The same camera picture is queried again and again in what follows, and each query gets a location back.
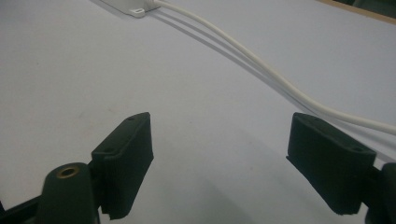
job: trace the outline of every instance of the white cable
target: white cable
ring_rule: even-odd
[[[231,45],[233,45],[236,49],[241,51],[245,56],[247,56],[251,61],[253,61],[255,64],[257,64],[259,67],[262,69],[268,71],[269,75],[277,82],[277,84],[288,94],[293,96],[296,100],[298,100],[301,104],[310,107],[311,109],[314,109],[315,111],[335,118],[339,119],[348,123],[356,124],[361,127],[366,127],[369,129],[374,129],[383,133],[389,133],[392,135],[396,135],[396,126],[392,126],[386,123],[381,123],[378,121],[370,120],[370,119],[364,119],[356,116],[352,116],[337,110],[334,110],[332,108],[327,107],[326,105],[322,105],[319,102],[315,101],[311,97],[307,96],[305,93],[302,91],[298,90],[295,86],[293,86],[289,81],[287,81],[284,77],[282,77],[274,68],[272,68],[270,65],[265,63],[261,58],[259,58],[257,55],[255,55],[253,52],[251,52],[249,49],[244,47],[242,44],[240,44],[238,41],[233,39],[231,36],[227,35],[224,33],[222,30],[220,30],[218,27],[216,27],[214,24],[210,23],[209,21],[187,11],[186,9],[183,9],[181,7],[174,6],[170,3],[166,3],[164,1],[159,1],[159,0],[147,0],[148,4],[154,4],[156,7],[165,7],[170,10],[173,10],[175,12],[178,12],[186,17],[189,17],[199,23],[201,23],[203,26],[207,27],[217,35],[221,36],[224,38],[227,42],[229,42]]]

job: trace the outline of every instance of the white device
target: white device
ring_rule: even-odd
[[[136,18],[142,18],[147,11],[157,8],[145,0],[101,0],[115,9]]]

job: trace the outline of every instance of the white table surface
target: white table surface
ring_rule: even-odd
[[[323,104],[396,124],[395,25],[314,0],[171,2]],[[145,111],[155,159],[131,214],[111,223],[363,223],[364,206],[337,216],[285,159],[292,114],[311,112],[201,25],[164,8],[135,19],[98,0],[0,1],[5,208],[39,195],[52,169],[89,162]],[[395,136],[335,124],[396,159]]]

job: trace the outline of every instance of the cable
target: cable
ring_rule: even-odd
[[[392,135],[396,135],[396,126],[392,126],[392,125],[389,125],[386,123],[381,123],[381,122],[370,120],[370,119],[364,119],[364,118],[352,116],[352,115],[346,114],[344,112],[329,108],[326,105],[322,105],[321,103],[315,101],[314,99],[312,99],[311,97],[309,97],[308,95],[303,93],[302,91],[298,90],[288,80],[286,80],[284,77],[282,77],[274,68],[272,68],[270,65],[265,63],[261,58],[259,58],[257,55],[255,55],[252,51],[250,51],[249,49],[244,47],[242,44],[240,44],[234,38],[227,35],[225,32],[220,30],[220,28],[218,28],[214,24],[210,23],[209,21],[189,12],[186,9],[174,6],[174,5],[172,5],[170,3],[166,3],[164,1],[147,0],[147,3],[149,5],[154,5],[155,7],[164,7],[164,8],[173,10],[177,13],[180,13],[190,19],[193,19],[193,20],[201,23],[203,26],[207,27],[209,30],[213,31],[215,34],[224,38],[228,43],[230,43],[236,49],[241,51],[246,57],[248,57],[251,61],[253,61],[255,64],[257,64],[260,68],[268,71],[271,78],[273,78],[277,82],[277,84],[283,89],[283,91],[290,94],[292,97],[294,97],[301,104],[308,106],[309,108],[319,112],[322,115],[326,115],[326,116],[329,116],[329,117],[332,117],[335,119],[339,119],[344,122],[356,124],[361,127],[377,130],[377,131],[380,131],[383,133],[389,133]]]

